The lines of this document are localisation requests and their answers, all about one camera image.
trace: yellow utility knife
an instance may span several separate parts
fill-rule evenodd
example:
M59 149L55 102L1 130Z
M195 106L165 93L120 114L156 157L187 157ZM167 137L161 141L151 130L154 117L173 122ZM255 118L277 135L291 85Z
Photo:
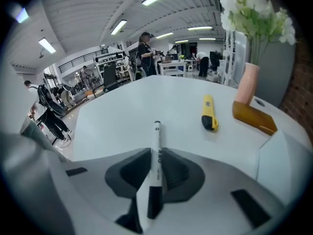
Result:
M214 115L213 98L211 95L204 95L201 122L206 130L215 132L219 128L219 122Z

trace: ceiling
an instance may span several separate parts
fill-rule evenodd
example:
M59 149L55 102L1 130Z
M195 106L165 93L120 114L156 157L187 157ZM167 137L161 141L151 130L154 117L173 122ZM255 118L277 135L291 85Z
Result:
M169 39L174 41L224 37L218 0L159 0L149 6L142 1L33 0L26 7L29 18L12 27L5 56L18 71L38 72L89 47L137 41L143 31L155 36L173 32ZM121 19L127 20L123 32L111 35ZM213 30L187 30L207 25ZM56 49L54 54L39 45L43 37Z

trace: man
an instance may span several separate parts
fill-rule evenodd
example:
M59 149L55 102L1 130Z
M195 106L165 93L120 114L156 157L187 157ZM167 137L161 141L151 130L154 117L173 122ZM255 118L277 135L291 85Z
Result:
M205 52L198 52L197 55L192 53L193 57L198 60L198 63L200 64L199 68L199 77L206 77L207 70L209 68L209 57Z
M69 139L64 137L62 131L65 131L68 135L71 134L72 131L70 131L64 122L56 117L47 107L39 103L38 85L32 84L29 80L26 80L24 85L28 88L29 92L36 96L35 103L31 107L31 113L34 115L35 119L45 124L46 127L61 140L62 144L67 143Z

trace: railing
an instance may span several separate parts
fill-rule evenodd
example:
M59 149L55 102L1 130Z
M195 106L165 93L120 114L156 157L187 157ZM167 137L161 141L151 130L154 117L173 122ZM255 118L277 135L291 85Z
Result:
M100 56L102 54L108 54L108 53L109 53L108 49L102 49L102 50L98 50L98 51L95 51L92 53L88 53L84 56L77 57L77 58L59 66L60 72L64 73L76 65L79 65L79 64L82 64L82 63L87 62L89 60L92 60L95 56Z
M126 47L129 47L129 46L131 46L134 43L136 43L136 42L132 42L132 41L126 42Z

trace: desk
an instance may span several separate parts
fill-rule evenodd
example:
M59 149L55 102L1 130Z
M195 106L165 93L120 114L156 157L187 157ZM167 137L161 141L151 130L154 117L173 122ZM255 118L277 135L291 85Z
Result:
M162 123L162 146L228 163L256 177L257 150L270 138L232 116L237 90L185 77L149 76L111 91L79 112L73 160L106 157L141 147L151 147L153 123ZM201 123L203 95L211 94L219 121L216 133ZM264 102L251 105L270 114L277 128L308 149L304 128L284 112ZM101 117L95 114L101 111Z
M168 64L159 64L160 65L160 72L161 75L183 75L184 77L186 76L186 62L171 62ZM184 70L181 71L178 69L178 66L183 66ZM171 69L171 70L165 70L165 67L177 67L176 69Z

